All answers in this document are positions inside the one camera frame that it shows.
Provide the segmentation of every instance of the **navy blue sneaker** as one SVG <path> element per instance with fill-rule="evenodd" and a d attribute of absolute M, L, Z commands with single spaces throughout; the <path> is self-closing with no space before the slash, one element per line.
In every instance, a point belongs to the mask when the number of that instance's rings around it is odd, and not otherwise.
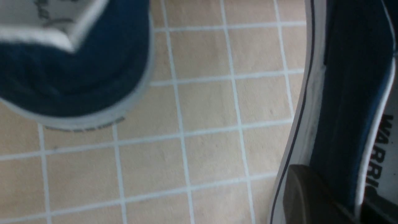
<path fill-rule="evenodd" d="M 304 80 L 268 223 L 398 223 L 398 1 L 305 3 Z"/>
<path fill-rule="evenodd" d="M 153 60 L 148 0 L 2 0 L 0 100 L 45 126 L 121 120 Z"/>

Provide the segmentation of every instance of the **white rubber sole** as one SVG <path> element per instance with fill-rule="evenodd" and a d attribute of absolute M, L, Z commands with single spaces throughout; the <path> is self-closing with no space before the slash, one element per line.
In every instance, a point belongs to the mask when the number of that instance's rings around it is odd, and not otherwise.
<path fill-rule="evenodd" d="M 307 49 L 303 83 L 295 118 L 271 196 L 267 217 L 268 224 L 286 223 L 282 202 L 287 168 L 290 164 L 309 164 L 318 127 L 325 72 L 323 55 L 326 39 L 324 32 L 326 27 L 326 1 L 305 0 L 305 6 Z"/>
<path fill-rule="evenodd" d="M 57 118 L 51 116 L 43 116 L 35 114 L 25 109 L 22 109 L 10 102 L 2 100 L 2 102 L 9 107 L 15 113 L 35 120 L 38 123 L 44 125 L 48 129 L 60 130 L 66 132 L 84 132 L 94 131 L 111 126 L 114 123 L 119 123 L 124 120 L 125 114 L 141 99 L 143 92 L 149 85 L 152 78 L 155 63 L 155 48 L 154 48 L 154 34 L 152 19 L 150 19 L 150 31 L 149 31 L 149 54 L 148 63 L 145 68 L 145 72 L 137 87 L 121 101 L 117 102 L 113 106 L 106 108 L 102 111 L 85 115 L 75 118 Z"/>

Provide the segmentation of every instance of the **brand logo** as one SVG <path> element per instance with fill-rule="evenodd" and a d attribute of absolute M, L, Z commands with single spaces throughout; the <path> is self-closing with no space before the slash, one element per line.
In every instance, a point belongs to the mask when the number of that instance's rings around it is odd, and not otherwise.
<path fill-rule="evenodd" d="M 380 125 L 378 127 L 375 144 L 373 145 L 373 150 L 371 154 L 371 159 L 369 161 L 368 172 L 366 176 L 366 183 L 368 187 L 376 190 L 378 187 L 378 180 L 381 177 L 383 170 L 382 164 L 384 158 L 386 157 L 386 151 L 383 149 L 385 145 L 389 143 L 390 130 L 392 124 L 390 121 L 394 119 L 394 116 L 384 114 L 381 118 Z"/>
<path fill-rule="evenodd" d="M 35 0 L 34 4 L 37 7 L 37 16 L 39 19 L 44 20 L 44 28 L 54 27 L 66 33 L 66 25 L 72 24 L 74 21 L 71 18 L 52 18 L 48 10 L 50 0 Z M 77 3 L 80 0 L 61 0 L 62 2 Z"/>

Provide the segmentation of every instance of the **beige floor tile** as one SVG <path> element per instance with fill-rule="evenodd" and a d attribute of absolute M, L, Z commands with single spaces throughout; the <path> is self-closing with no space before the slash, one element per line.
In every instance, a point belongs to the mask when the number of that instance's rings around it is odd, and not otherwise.
<path fill-rule="evenodd" d="M 0 220 L 45 212 L 40 157 L 0 162 Z"/>
<path fill-rule="evenodd" d="M 170 80 L 172 78 L 170 71 L 169 50 L 167 48 L 166 33 L 155 34 L 156 44 L 156 64 L 153 74 L 154 81 Z"/>
<path fill-rule="evenodd" d="M 225 0 L 224 7 L 228 24 L 276 22 L 272 0 Z"/>
<path fill-rule="evenodd" d="M 150 10 L 155 28 L 164 27 L 162 0 L 150 0 Z"/>
<path fill-rule="evenodd" d="M 244 177 L 238 132 L 224 132 L 185 139 L 192 184 Z"/>
<path fill-rule="evenodd" d="M 47 224 L 47 220 L 36 219 L 36 220 L 25 221 L 25 222 L 13 222 L 12 224 Z"/>
<path fill-rule="evenodd" d="M 290 118 L 284 76 L 236 81 L 242 123 Z"/>
<path fill-rule="evenodd" d="M 0 102 L 0 155 L 40 150 L 37 123 L 10 111 Z"/>
<path fill-rule="evenodd" d="M 236 74 L 283 69 L 277 28 L 231 29 L 229 36 Z"/>
<path fill-rule="evenodd" d="M 44 142 L 47 150 L 111 141 L 113 141 L 112 127 L 80 133 L 44 129 Z"/>
<path fill-rule="evenodd" d="M 256 223 L 267 223 L 268 209 L 275 178 L 252 181 L 252 195 Z"/>
<path fill-rule="evenodd" d="M 186 131 L 236 124 L 230 81 L 179 85 L 179 97 Z"/>
<path fill-rule="evenodd" d="M 120 140 L 178 132 L 173 86 L 150 87 L 140 102 L 118 124 Z"/>
<path fill-rule="evenodd" d="M 249 173 L 277 172 L 285 151 L 291 125 L 243 131 Z"/>
<path fill-rule="evenodd" d="M 219 0 L 165 0 L 170 27 L 222 25 Z"/>
<path fill-rule="evenodd" d="M 281 21 L 305 21 L 304 0 L 278 0 Z"/>
<path fill-rule="evenodd" d="M 186 194 L 127 204 L 128 224 L 190 224 Z"/>
<path fill-rule="evenodd" d="M 306 27 L 283 27 L 282 35 L 288 69 L 303 69 L 306 53 Z"/>
<path fill-rule="evenodd" d="M 120 147 L 125 196 L 185 186 L 178 139 Z"/>
<path fill-rule="evenodd" d="M 249 224 L 246 183 L 192 192 L 196 224 Z"/>
<path fill-rule="evenodd" d="M 52 210 L 119 198 L 114 149 L 49 155 L 47 172 Z"/>
<path fill-rule="evenodd" d="M 172 32 L 170 38 L 179 79 L 230 74 L 224 31 Z"/>
<path fill-rule="evenodd" d="M 292 94 L 293 110 L 296 111 L 300 97 L 303 74 L 289 75 L 290 93 Z"/>
<path fill-rule="evenodd" d="M 52 222 L 53 224 L 123 224 L 120 206 L 55 216 Z"/>

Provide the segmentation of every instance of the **white grout line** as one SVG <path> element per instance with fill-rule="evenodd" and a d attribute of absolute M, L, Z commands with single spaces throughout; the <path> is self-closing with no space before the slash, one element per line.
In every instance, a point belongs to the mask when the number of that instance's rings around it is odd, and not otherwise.
<path fill-rule="evenodd" d="M 305 21 L 292 21 L 292 22 L 281 22 L 281 26 L 305 26 Z M 245 29 L 245 28 L 260 28 L 260 27 L 277 27 L 277 22 L 269 23 L 251 23 L 251 24 L 235 24 L 226 25 L 227 29 Z M 170 27 L 170 28 L 156 28 L 155 32 L 179 32 L 179 31 L 206 31 L 206 30 L 218 30 L 224 29 L 225 26 L 187 26 L 187 27 Z"/>
<path fill-rule="evenodd" d="M 176 189 L 171 189 L 171 190 L 166 190 L 166 191 L 158 191 L 158 192 L 153 192 L 153 193 L 149 193 L 149 194 L 145 194 L 145 195 L 137 195 L 137 196 L 125 198 L 125 202 L 126 203 L 139 202 L 139 201 L 153 199 L 153 198 L 160 198 L 160 197 L 164 197 L 164 196 L 182 194 L 182 193 L 186 193 L 188 191 L 198 191 L 198 190 L 208 189 L 208 188 L 213 188 L 213 187 L 221 187 L 221 186 L 227 186 L 227 185 L 232 185 L 232 184 L 236 184 L 236 183 L 244 183 L 244 182 L 247 182 L 248 180 L 264 180 L 264 179 L 268 179 L 271 177 L 275 177 L 276 175 L 277 175 L 277 172 L 263 173 L 263 174 L 254 175 L 254 176 L 251 176 L 248 178 L 246 178 L 246 177 L 234 178 L 234 179 L 227 179 L 227 180 L 223 180 L 223 181 L 217 181 L 217 182 L 213 182 L 213 183 L 194 185 L 194 186 L 191 186 L 189 189 L 187 187 L 181 187 L 181 188 L 176 188 Z M 26 222 L 26 221 L 30 221 L 30 220 L 39 219 L 39 218 L 46 218 L 48 216 L 59 216 L 59 215 L 65 215 L 65 214 L 69 214 L 69 213 L 83 212 L 83 211 L 94 210 L 94 209 L 98 209 L 98 208 L 105 208 L 105 207 L 120 205 L 121 203 L 122 203 L 121 199 L 117 199 L 117 200 L 111 200 L 111 201 L 106 201 L 106 202 L 99 202 L 99 203 L 95 203 L 95 204 L 83 205 L 83 206 L 74 207 L 74 208 L 57 210 L 57 211 L 53 211 L 50 213 L 40 213 L 40 214 L 35 214 L 35 215 L 25 216 L 25 217 L 20 217 L 20 218 L 0 219 L 0 224 Z"/>
<path fill-rule="evenodd" d="M 295 74 L 295 73 L 303 73 L 304 69 L 292 69 L 287 71 L 270 71 L 270 72 L 261 72 L 261 73 L 249 73 L 249 74 L 235 74 L 235 80 L 237 79 L 257 79 L 262 77 L 273 77 L 284 74 Z M 215 77 L 202 77 L 195 79 L 180 79 L 177 80 L 177 84 L 190 84 L 190 83 L 208 83 L 215 81 L 225 81 L 232 79 L 231 75 L 223 75 L 223 76 L 215 76 Z M 153 81 L 150 83 L 151 86 L 171 86 L 173 85 L 173 80 L 165 80 L 165 81 Z"/>
<path fill-rule="evenodd" d="M 123 146 L 123 145 L 132 145 L 132 144 L 152 143 L 152 142 L 156 142 L 156 141 L 169 140 L 169 139 L 179 138 L 179 137 L 180 137 L 180 134 L 171 134 L 171 135 L 164 135 L 164 136 L 151 136 L 151 137 L 136 138 L 136 139 L 130 139 L 130 140 L 119 140 L 118 144 L 119 144 L 119 146 Z"/>
<path fill-rule="evenodd" d="M 44 145 L 44 131 L 43 125 L 37 124 L 37 130 L 39 132 L 39 142 L 40 142 L 40 157 L 41 157 L 41 170 L 43 172 L 43 185 L 44 185 L 44 204 L 46 208 L 46 219 L 47 224 L 52 224 L 51 221 L 51 209 L 50 209 L 50 193 L 49 193 L 49 181 L 47 175 L 47 158 Z"/>
<path fill-rule="evenodd" d="M 40 214 L 35 214 L 35 215 L 31 215 L 31 216 L 24 216 L 24 217 L 20 217 L 20 218 L 0 219 L 0 224 L 26 222 L 26 221 L 31 221 L 31 220 L 34 220 L 34 219 L 46 218 L 46 217 L 47 217 L 46 213 L 40 213 Z"/>
<path fill-rule="evenodd" d="M 59 216 L 59 215 L 65 215 L 69 213 L 75 213 L 75 212 L 84 212 L 84 211 L 90 211 L 98 208 L 105 208 L 105 207 L 110 207 L 110 206 L 117 206 L 120 205 L 121 201 L 120 199 L 118 200 L 112 200 L 112 201 L 106 201 L 106 202 L 99 202 L 95 204 L 88 204 L 88 205 L 83 205 L 80 207 L 75 207 L 75 208 L 67 208 L 63 210 L 58 210 L 54 211 L 51 213 L 52 216 Z"/>
<path fill-rule="evenodd" d="M 189 216 L 190 216 L 191 224 L 195 224 L 195 215 L 193 213 L 193 202 L 192 202 L 192 192 L 191 192 L 191 181 L 189 179 L 188 159 L 187 159 L 187 152 L 186 152 L 186 148 L 185 148 L 184 126 L 182 123 L 182 112 L 181 112 L 181 106 L 179 103 L 177 75 L 176 75 L 176 69 L 174 67 L 174 58 L 173 58 L 172 44 L 171 44 L 171 40 L 170 40 L 170 31 L 169 31 L 169 27 L 168 27 L 168 19 L 167 19 L 165 0 L 162 0 L 161 3 L 162 3 L 163 19 L 164 19 L 164 23 L 165 23 L 164 26 L 166 29 L 167 49 L 169 51 L 170 70 L 171 70 L 171 74 L 172 74 L 174 95 L 175 95 L 175 99 L 176 99 L 178 127 L 179 127 L 181 150 L 182 150 L 182 160 L 183 160 L 183 165 L 184 165 L 185 183 L 187 185 Z"/>
<path fill-rule="evenodd" d="M 286 62 L 286 55 L 285 55 L 285 48 L 283 46 L 283 35 L 282 35 L 282 22 L 281 22 L 281 17 L 279 15 L 279 7 L 278 7 L 278 1 L 273 0 L 274 2 L 274 7 L 275 7 L 275 13 L 276 13 L 276 21 L 277 21 L 277 27 L 278 27 L 278 36 L 279 36 L 279 44 L 281 48 L 281 55 L 282 55 L 282 62 L 283 62 L 283 71 L 285 75 L 285 82 L 286 82 L 286 93 L 287 93 L 287 98 L 289 101 L 289 108 L 290 108 L 290 115 L 293 118 L 295 115 L 295 112 L 293 110 L 293 102 L 292 102 L 292 94 L 290 92 L 290 83 L 289 83 L 289 75 L 287 74 L 288 68 L 287 68 L 287 62 Z"/>
<path fill-rule="evenodd" d="M 93 150 L 93 149 L 111 148 L 111 147 L 113 147 L 113 145 L 114 145 L 113 142 L 105 142 L 105 143 L 100 143 L 100 144 L 95 144 L 95 145 L 80 145 L 80 146 L 76 146 L 76 147 L 65 147 L 65 148 L 59 148 L 59 149 L 53 149 L 53 150 L 46 150 L 45 153 L 46 153 L 46 155 L 51 155 L 51 154 L 81 152 L 81 151 L 88 151 L 88 150 Z"/>
<path fill-rule="evenodd" d="M 6 160 L 14 160 L 14 159 L 27 159 L 32 157 L 41 156 L 40 151 L 30 152 L 30 153 L 21 153 L 21 154 L 12 154 L 12 155 L 2 155 L 0 156 L 0 161 Z"/>
<path fill-rule="evenodd" d="M 120 206 L 122 209 L 122 219 L 123 219 L 123 224 L 127 224 L 126 198 L 124 196 L 122 165 L 121 165 L 121 160 L 120 160 L 120 150 L 119 150 L 118 136 L 117 136 L 117 124 L 112 125 L 112 134 L 113 134 L 113 141 L 115 142 L 115 160 L 116 160 L 116 169 L 117 169 L 117 180 L 119 182 L 119 194 L 120 194 Z"/>
<path fill-rule="evenodd" d="M 284 120 L 274 120 L 274 121 L 265 121 L 265 122 L 256 122 L 256 123 L 249 123 L 249 124 L 242 124 L 242 129 L 252 129 L 252 128 L 264 128 L 270 127 L 275 125 L 284 125 L 292 123 L 292 118 L 284 119 Z M 233 132 L 238 131 L 239 126 L 229 126 L 229 127 L 222 127 L 222 128 L 209 128 L 203 130 L 196 130 L 192 132 L 185 132 L 184 137 L 192 137 L 192 136 L 199 136 L 205 134 L 216 134 L 220 132 Z M 117 143 L 119 146 L 124 145 L 133 145 L 133 144 L 141 144 L 141 143 L 151 143 L 156 141 L 168 140 L 173 138 L 180 138 L 181 134 L 170 134 L 170 135 L 162 135 L 162 136 L 149 136 L 144 138 L 133 138 L 129 140 L 119 140 Z M 82 151 L 89 151 L 89 150 L 96 150 L 96 149 L 104 149 L 104 148 L 111 148 L 114 147 L 114 142 L 105 142 L 96 145 L 81 145 L 78 147 L 66 147 L 66 148 L 59 148 L 55 150 L 45 150 L 45 155 L 52 155 L 52 154 L 62 154 L 62 153 L 72 153 L 72 152 L 82 152 Z M 0 161 L 7 161 L 7 160 L 14 160 L 14 159 L 27 159 L 32 157 L 41 156 L 41 151 L 30 152 L 30 153 L 20 153 L 20 154 L 13 154 L 13 155 L 2 155 L 0 156 Z"/>
<path fill-rule="evenodd" d="M 148 199 L 153 199 L 153 198 L 160 198 L 160 197 L 164 197 L 164 196 L 171 196 L 171 195 L 187 193 L 187 191 L 188 191 L 187 187 L 181 187 L 181 188 L 176 188 L 176 189 L 172 189 L 172 190 L 149 193 L 146 195 L 133 196 L 133 197 L 126 199 L 126 201 L 128 203 L 138 202 L 138 201 L 143 201 L 143 200 L 148 200 Z"/>
<path fill-rule="evenodd" d="M 240 138 L 240 148 L 241 148 L 241 153 L 242 153 L 242 160 L 243 160 L 243 165 L 245 169 L 245 175 L 246 175 L 246 185 L 248 188 L 248 200 L 249 200 L 249 206 L 250 206 L 250 217 L 252 220 L 252 224 L 256 224 L 256 216 L 254 214 L 254 206 L 253 206 L 253 196 L 252 196 L 252 183 L 249 179 L 249 168 L 248 168 L 248 162 L 246 158 L 246 150 L 245 150 L 245 143 L 243 139 L 243 130 L 242 130 L 242 121 L 240 117 L 240 109 L 239 109 L 239 101 L 238 101 L 238 91 L 236 89 L 236 81 L 235 81 L 235 71 L 234 71 L 234 62 L 232 59 L 232 50 L 231 50 L 231 43 L 229 39 L 229 33 L 228 33 L 228 26 L 227 26 L 227 21 L 226 21 L 226 15 L 225 15 L 225 6 L 224 6 L 224 0 L 220 0 L 221 4 L 221 16 L 222 16 L 222 22 L 224 25 L 224 33 L 225 33 L 225 40 L 226 40 L 226 46 L 227 46 L 227 51 L 228 51 L 228 60 L 229 60 L 229 69 L 231 72 L 231 81 L 232 81 L 232 91 L 234 94 L 234 101 L 235 101 L 235 110 L 236 110 L 236 118 L 238 121 L 238 131 L 239 131 L 239 138 Z"/>

